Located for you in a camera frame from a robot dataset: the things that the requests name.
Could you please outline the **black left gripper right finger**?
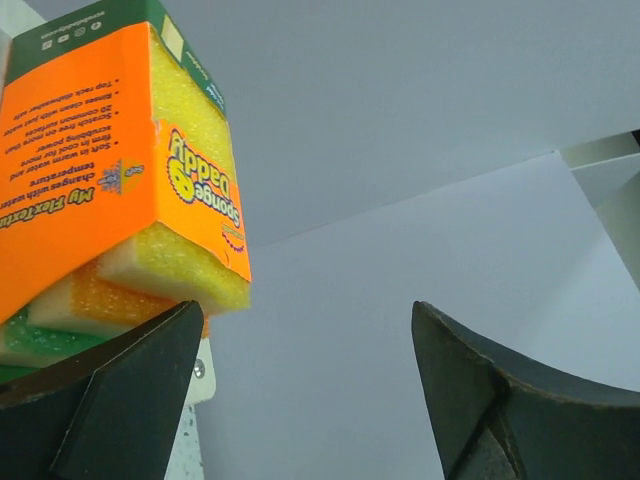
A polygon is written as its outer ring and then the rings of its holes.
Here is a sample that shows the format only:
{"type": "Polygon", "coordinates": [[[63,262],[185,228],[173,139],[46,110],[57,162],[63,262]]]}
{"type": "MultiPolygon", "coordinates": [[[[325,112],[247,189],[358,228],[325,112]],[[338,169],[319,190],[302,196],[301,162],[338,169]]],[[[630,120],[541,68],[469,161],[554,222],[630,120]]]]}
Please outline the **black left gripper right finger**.
{"type": "Polygon", "coordinates": [[[638,478],[637,392],[542,364],[427,302],[411,331],[445,478],[638,478]]]}

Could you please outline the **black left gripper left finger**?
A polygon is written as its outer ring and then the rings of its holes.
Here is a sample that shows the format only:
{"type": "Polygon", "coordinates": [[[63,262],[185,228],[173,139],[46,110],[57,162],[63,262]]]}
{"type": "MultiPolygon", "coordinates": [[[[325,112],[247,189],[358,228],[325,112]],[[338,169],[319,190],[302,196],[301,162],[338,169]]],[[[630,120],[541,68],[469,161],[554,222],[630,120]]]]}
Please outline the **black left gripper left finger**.
{"type": "Polygon", "coordinates": [[[204,316],[179,305],[1,386],[1,477],[161,479],[204,316]]]}

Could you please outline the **multicolour sponge pack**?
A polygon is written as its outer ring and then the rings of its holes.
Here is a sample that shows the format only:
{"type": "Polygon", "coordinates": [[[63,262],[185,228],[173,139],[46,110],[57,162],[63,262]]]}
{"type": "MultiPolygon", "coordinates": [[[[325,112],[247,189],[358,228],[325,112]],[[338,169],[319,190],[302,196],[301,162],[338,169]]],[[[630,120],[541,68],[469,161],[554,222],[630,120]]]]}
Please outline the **multicolour sponge pack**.
{"type": "Polygon", "coordinates": [[[18,35],[1,101],[1,373],[184,301],[250,304],[225,102],[158,1],[99,1],[18,35]]]}

